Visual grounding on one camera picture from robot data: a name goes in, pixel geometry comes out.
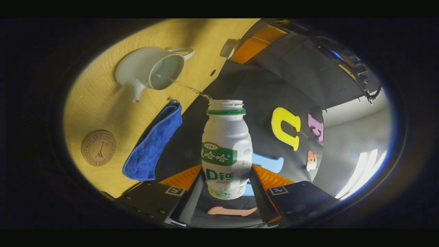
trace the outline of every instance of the blue towel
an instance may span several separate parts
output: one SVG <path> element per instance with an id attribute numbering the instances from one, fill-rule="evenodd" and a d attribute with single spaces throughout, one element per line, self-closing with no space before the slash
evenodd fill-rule
<path id="1" fill-rule="evenodd" d="M 140 182 L 155 180 L 155 166 L 169 139 L 182 123 L 181 104 L 171 100 L 151 122 L 123 166 L 123 173 Z"/>

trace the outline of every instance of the wooden surface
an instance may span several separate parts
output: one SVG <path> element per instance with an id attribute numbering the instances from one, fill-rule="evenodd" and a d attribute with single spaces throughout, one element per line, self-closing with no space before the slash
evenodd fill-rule
<path id="1" fill-rule="evenodd" d="M 149 123 L 169 98 L 179 100 L 184 112 L 197 97 L 192 91 L 173 84 L 162 91 L 145 89 L 140 102 L 132 103 L 133 88 L 119 86 L 114 78 L 114 71 L 122 58 L 147 46 L 193 48 L 195 54 L 186 61 L 177 81 L 203 91 L 216 79 L 226 61 L 220 57 L 225 42 L 242 38 L 258 20 L 166 20 L 127 37 L 92 61 L 69 93 L 64 115 L 67 146 L 83 175 L 98 190 L 119 197 L 138 183 L 127 178 L 122 167 Z M 117 148 L 107 164 L 95 167 L 84 160 L 81 143 L 90 132 L 99 129 L 114 135 Z"/>

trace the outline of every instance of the bottle label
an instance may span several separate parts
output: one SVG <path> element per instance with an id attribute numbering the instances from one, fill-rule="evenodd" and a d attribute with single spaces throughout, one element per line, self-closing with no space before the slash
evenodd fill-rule
<path id="1" fill-rule="evenodd" d="M 231 166 L 237 161 L 237 150 L 226 149 L 212 142 L 201 146 L 201 159 L 220 166 Z"/>

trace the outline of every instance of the round coaster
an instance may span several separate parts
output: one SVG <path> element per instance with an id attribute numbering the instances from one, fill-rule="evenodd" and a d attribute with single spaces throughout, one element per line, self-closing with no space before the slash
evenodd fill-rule
<path id="1" fill-rule="evenodd" d="M 83 140 L 81 151 L 84 159 L 92 166 L 100 167 L 108 163 L 116 150 L 116 140 L 111 132 L 96 130 Z"/>

